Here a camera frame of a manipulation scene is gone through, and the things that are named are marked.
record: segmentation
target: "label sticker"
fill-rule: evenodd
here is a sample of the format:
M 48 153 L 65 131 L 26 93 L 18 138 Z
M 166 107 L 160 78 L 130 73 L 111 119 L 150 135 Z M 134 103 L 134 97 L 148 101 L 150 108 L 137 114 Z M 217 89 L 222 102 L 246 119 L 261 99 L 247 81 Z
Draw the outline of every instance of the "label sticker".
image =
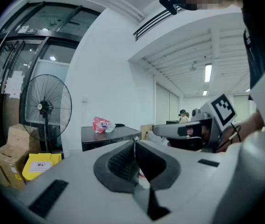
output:
M 12 164 L 9 164 L 9 166 L 10 166 L 11 171 L 16 174 L 17 171 L 16 171 L 15 167 L 13 167 Z
M 29 172 L 30 173 L 43 173 L 52 167 L 51 162 L 31 162 Z
M 21 177 L 18 174 L 14 174 L 15 178 L 18 180 L 22 180 Z

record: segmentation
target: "fan grille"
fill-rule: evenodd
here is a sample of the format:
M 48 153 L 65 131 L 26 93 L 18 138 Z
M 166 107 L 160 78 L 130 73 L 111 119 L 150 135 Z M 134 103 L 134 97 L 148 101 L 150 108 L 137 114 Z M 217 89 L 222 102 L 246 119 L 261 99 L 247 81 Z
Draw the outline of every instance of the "fan grille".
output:
M 33 78 L 22 92 L 21 120 L 25 129 L 38 140 L 50 141 L 59 137 L 70 121 L 71 110 L 69 90 L 53 75 Z M 38 132 L 32 133 L 34 128 L 38 128 Z

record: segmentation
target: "black shirt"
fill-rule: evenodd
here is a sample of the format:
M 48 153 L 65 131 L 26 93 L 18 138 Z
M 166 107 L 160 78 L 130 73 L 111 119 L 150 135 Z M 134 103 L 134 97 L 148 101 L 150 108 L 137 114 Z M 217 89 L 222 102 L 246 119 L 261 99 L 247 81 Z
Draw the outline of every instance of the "black shirt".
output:
M 265 73 L 265 0 L 243 0 L 242 11 L 252 89 Z

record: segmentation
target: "red plastic bag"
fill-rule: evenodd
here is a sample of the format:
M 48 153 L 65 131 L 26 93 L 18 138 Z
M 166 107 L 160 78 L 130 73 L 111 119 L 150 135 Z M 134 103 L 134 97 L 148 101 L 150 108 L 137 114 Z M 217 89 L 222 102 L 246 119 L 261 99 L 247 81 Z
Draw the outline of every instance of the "red plastic bag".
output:
M 110 124 L 110 121 L 95 116 L 93 119 L 93 130 L 96 133 L 102 133 Z

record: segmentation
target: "black cable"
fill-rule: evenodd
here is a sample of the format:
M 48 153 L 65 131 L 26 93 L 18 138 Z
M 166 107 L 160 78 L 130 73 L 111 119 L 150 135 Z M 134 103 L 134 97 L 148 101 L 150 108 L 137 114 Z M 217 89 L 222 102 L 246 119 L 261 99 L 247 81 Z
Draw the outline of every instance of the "black cable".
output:
M 239 135 L 239 131 L 240 131 L 240 129 L 241 129 L 241 126 L 234 126 L 232 123 L 231 123 L 231 125 L 232 125 L 232 127 L 233 127 L 233 133 L 232 133 L 232 135 L 235 133 L 235 132 L 237 132 L 237 136 L 238 136 L 238 138 L 239 138 L 239 142 L 241 142 L 241 139 L 240 139 L 240 135 Z M 233 140 L 233 138 L 230 140 L 230 139 L 228 139 L 228 140 L 226 140 L 222 145 L 220 145 L 219 147 L 217 147 L 216 149 L 215 149 L 215 151 L 216 150 L 218 150 L 218 149 L 220 149 L 221 147 L 223 147 L 226 143 L 228 143 L 229 141 L 230 141 L 230 144 L 232 144 L 232 140 Z
M 232 135 L 233 135 L 234 132 L 236 131 L 236 132 L 237 132 L 237 137 L 238 137 L 238 139 L 239 139 L 239 142 L 241 142 L 240 135 L 239 135 L 239 131 L 240 131 L 240 129 L 241 129 L 241 126 L 238 125 L 238 126 L 234 127 L 234 125 L 233 125 L 232 123 L 231 123 L 231 125 L 232 125 L 232 127 L 234 128 Z

